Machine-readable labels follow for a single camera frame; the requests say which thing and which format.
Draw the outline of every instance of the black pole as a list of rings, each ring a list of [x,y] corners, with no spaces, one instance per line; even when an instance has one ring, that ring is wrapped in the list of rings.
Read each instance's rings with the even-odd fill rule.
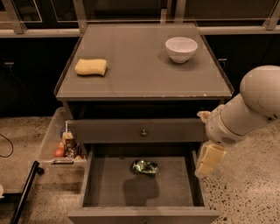
[[[25,182],[24,190],[23,190],[23,192],[21,194],[21,197],[20,197],[20,200],[18,202],[18,205],[17,205],[17,207],[16,207],[16,209],[14,211],[14,214],[12,215],[12,218],[10,220],[10,224],[17,224],[18,223],[20,214],[21,214],[21,212],[24,209],[25,201],[27,199],[28,193],[29,193],[29,191],[30,191],[30,189],[32,187],[32,182],[34,180],[36,172],[41,174],[41,173],[43,173],[43,170],[41,168],[39,168],[39,162],[34,161],[33,166],[31,168],[31,171],[29,173],[28,179]]]

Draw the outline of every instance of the floor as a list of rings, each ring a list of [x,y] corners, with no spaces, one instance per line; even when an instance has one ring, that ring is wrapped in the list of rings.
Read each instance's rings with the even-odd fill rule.
[[[21,192],[51,117],[1,118],[0,134],[14,145],[0,157],[0,185]],[[208,205],[220,211],[213,224],[280,224],[280,125],[251,132],[227,149],[217,170],[203,178]],[[0,155],[10,144],[0,137]],[[44,167],[36,175],[19,223],[72,223],[67,212],[78,206],[83,169]],[[10,223],[11,207],[0,206],[0,222]]]

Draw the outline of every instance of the gray tabletop surface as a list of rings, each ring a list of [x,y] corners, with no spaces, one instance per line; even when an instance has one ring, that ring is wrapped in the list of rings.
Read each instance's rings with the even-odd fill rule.
[[[172,37],[198,43],[184,64],[165,50]],[[104,76],[79,76],[79,59],[105,59]],[[115,99],[230,98],[232,92],[194,24],[90,24],[57,98],[62,101]]]

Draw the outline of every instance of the cabinet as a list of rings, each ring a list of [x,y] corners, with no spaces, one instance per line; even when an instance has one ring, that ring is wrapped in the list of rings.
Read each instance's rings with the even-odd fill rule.
[[[165,41],[194,39],[185,64]],[[105,76],[79,76],[78,59],[107,60]],[[198,110],[233,93],[194,24],[90,24],[55,90],[77,142],[88,151],[74,223],[211,223],[194,177],[197,145],[206,140]],[[135,159],[158,164],[155,178],[135,175]]]

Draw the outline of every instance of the white robot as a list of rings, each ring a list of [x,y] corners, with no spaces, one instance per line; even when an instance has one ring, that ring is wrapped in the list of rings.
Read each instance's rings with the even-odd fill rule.
[[[225,155],[224,147],[244,140],[252,130],[280,118],[280,66],[259,66],[242,79],[240,93],[212,112],[199,112],[209,142],[200,149],[196,175],[212,172]]]

